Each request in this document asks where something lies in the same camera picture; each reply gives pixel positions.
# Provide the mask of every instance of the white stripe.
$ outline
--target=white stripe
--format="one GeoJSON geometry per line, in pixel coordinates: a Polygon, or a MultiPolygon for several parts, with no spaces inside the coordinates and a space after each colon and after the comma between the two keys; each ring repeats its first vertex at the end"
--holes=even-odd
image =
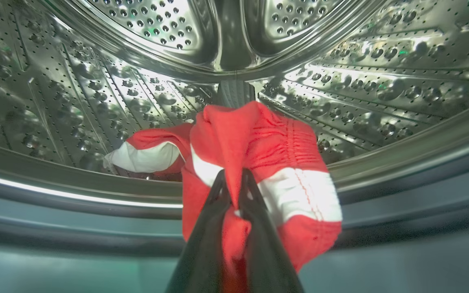
{"type": "Polygon", "coordinates": [[[169,168],[179,156],[180,150],[168,141],[144,150],[137,150],[125,141],[119,149],[106,155],[104,162],[108,168],[115,165],[136,173],[153,173],[169,168]]]}
{"type": "MultiPolygon", "coordinates": [[[[211,187],[223,168],[202,160],[191,146],[195,173],[211,187]]],[[[331,175],[322,171],[283,168],[258,184],[274,223],[296,215],[317,221],[341,221],[341,207],[331,175]]]]}

